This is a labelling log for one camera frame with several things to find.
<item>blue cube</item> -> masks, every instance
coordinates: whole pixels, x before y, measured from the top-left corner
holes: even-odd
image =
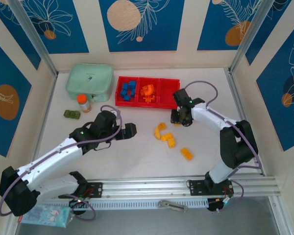
[[[122,90],[127,91],[127,89],[128,89],[128,84],[127,83],[123,83]]]
[[[130,101],[131,97],[129,95],[124,96],[124,101]]]
[[[135,89],[131,90],[131,97],[134,98],[135,96]]]
[[[135,90],[136,82],[132,81],[128,83],[128,87],[130,90]]]
[[[125,90],[121,91],[121,97],[124,97],[125,95],[127,95],[127,91]]]

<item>pill bottle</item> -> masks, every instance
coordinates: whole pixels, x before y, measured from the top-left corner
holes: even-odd
[[[92,109],[85,94],[80,94],[76,99],[84,113],[88,113]]]

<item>green block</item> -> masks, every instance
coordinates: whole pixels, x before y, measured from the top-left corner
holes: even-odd
[[[63,114],[64,117],[69,118],[70,117],[70,111],[66,110]]]
[[[74,111],[74,118],[79,119],[80,117],[80,111]]]

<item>metal clamp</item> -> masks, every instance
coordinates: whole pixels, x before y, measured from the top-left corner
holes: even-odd
[[[187,206],[181,205],[181,204],[177,204],[174,202],[170,202],[170,201],[166,201],[166,200],[162,200],[160,202],[158,202],[158,207],[165,207],[165,208],[169,208],[178,212],[186,212],[188,210]]]

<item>orange circle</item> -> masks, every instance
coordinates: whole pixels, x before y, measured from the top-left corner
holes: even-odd
[[[218,5],[222,2],[223,0],[212,0],[212,4]]]
[[[87,96],[85,94],[79,94],[76,100],[79,104],[85,104],[87,102]]]
[[[51,30],[46,30],[46,31],[44,32],[44,36],[45,36],[46,38],[50,39],[50,40],[53,40],[53,39],[55,39],[55,37],[56,37],[55,33],[54,33],[53,31],[51,31]]]
[[[290,107],[290,105],[292,104],[292,95],[289,93],[285,93],[282,96],[282,104],[284,107]]]
[[[250,25],[249,21],[244,21],[240,24],[233,26],[225,36],[225,42],[227,45],[235,47],[241,44],[243,36],[245,35],[248,27]]]
[[[109,7],[107,18],[115,30],[128,31],[141,22],[141,13],[131,1],[117,0]]]
[[[18,114],[20,100],[17,91],[10,85],[0,86],[0,117],[11,121]]]

